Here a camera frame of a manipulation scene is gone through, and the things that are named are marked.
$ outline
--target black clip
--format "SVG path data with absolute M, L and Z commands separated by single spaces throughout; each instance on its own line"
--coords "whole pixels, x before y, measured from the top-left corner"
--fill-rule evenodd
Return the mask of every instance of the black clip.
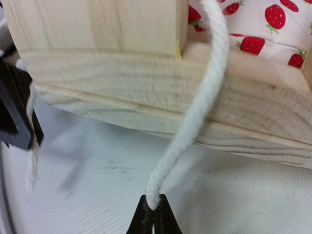
M 146 201 L 146 195 L 141 199 L 126 234 L 183 234 L 176 221 L 165 194 L 160 195 L 160 203 L 152 211 Z
M 30 95 L 30 75 L 0 60 L 0 141 L 23 149 L 32 146 L 34 132 L 26 114 Z M 39 144 L 43 132 L 33 114 L 33 123 Z

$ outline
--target red strawberry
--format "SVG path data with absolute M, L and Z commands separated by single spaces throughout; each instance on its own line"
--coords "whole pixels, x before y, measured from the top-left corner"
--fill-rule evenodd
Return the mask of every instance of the red strawberry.
M 194 26 L 194 28 L 195 28 L 195 30 L 197 31 L 197 32 L 205 32 L 206 31 L 206 29 L 204 29 L 203 27 L 200 27 L 200 26 L 197 26 L 197 25 L 195 25 Z
M 299 11 L 297 5 L 294 4 L 291 0 L 279 0 L 279 1 L 281 2 L 281 4 L 286 6 L 291 11 L 294 11 L 294 12 L 298 12 Z
M 201 15 L 189 5 L 189 23 L 195 25 L 201 19 Z
M 269 24 L 267 27 L 270 32 L 278 34 L 279 29 L 283 28 L 286 23 L 286 15 L 284 10 L 279 5 L 272 5 L 265 10 L 265 19 Z
M 231 5 L 228 5 L 226 8 L 223 9 L 223 14 L 225 16 L 229 16 L 234 14 L 238 9 L 240 5 L 243 5 L 244 0 L 240 0 L 238 2 L 234 2 Z
M 299 54 L 293 54 L 291 56 L 291 59 L 289 60 L 288 65 L 296 67 L 296 68 L 301 68 L 306 54 L 307 54 L 306 51 L 303 53 L 302 50 L 299 50 Z
M 307 4 L 309 6 L 312 5 L 312 0 L 303 0 L 304 4 Z
M 230 33 L 230 35 L 233 37 L 244 37 L 244 35 L 238 33 Z
M 237 42 L 236 46 L 240 48 L 241 51 L 244 51 L 253 55 L 259 55 L 264 44 L 265 44 L 265 40 L 263 38 L 245 37 L 242 43 Z

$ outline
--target cotton cord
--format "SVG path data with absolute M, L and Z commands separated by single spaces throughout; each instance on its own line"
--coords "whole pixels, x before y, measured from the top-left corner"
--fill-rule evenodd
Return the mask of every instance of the cotton cord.
M 212 53 L 206 75 L 200 84 L 193 104 L 186 113 L 175 138 L 152 171 L 146 191 L 149 207 L 159 204 L 161 186 L 180 156 L 192 145 L 220 91 L 229 54 L 229 36 L 222 11 L 215 0 L 202 0 L 212 34 Z
M 38 176 L 38 151 L 40 149 L 33 123 L 34 104 L 36 101 L 37 93 L 33 85 L 30 85 L 30 95 L 26 105 L 26 113 L 30 126 L 34 132 L 34 139 L 30 148 L 30 155 L 28 157 L 27 174 L 25 180 L 25 188 L 27 191 L 32 191 L 36 182 L 39 180 Z

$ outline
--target white table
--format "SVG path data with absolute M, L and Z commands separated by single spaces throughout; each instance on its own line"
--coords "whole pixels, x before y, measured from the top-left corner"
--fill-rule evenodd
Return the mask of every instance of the white table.
M 169 140 L 37 104 L 40 181 L 3 147 L 19 234 L 125 234 Z M 184 234 L 310 234 L 312 171 L 193 146 L 163 187 Z

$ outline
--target wooden board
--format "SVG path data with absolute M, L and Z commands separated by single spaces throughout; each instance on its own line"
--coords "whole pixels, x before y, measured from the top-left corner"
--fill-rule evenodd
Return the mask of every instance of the wooden board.
M 80 48 L 175 57 L 186 39 L 188 0 L 2 3 L 19 51 Z
M 204 76 L 209 53 L 208 44 L 188 43 L 183 61 L 64 50 L 20 55 L 38 82 L 184 113 Z M 311 143 L 311 109 L 312 95 L 299 69 L 231 51 L 209 119 Z
M 301 69 L 310 87 L 312 87 L 312 46 L 308 51 L 306 58 L 304 59 L 304 63 Z
M 172 138 L 182 114 L 149 106 L 98 97 L 36 83 L 41 99 L 66 111 L 108 123 Z M 197 144 L 234 154 L 312 168 L 312 146 L 267 134 L 206 122 Z

